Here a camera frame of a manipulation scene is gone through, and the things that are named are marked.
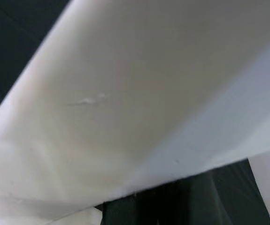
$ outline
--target white sheet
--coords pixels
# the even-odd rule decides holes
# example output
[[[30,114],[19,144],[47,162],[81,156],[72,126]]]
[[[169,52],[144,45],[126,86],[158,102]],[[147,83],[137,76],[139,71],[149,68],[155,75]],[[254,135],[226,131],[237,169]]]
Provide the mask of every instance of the white sheet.
[[[270,1],[75,0],[0,106],[0,204],[69,212],[269,150]]]

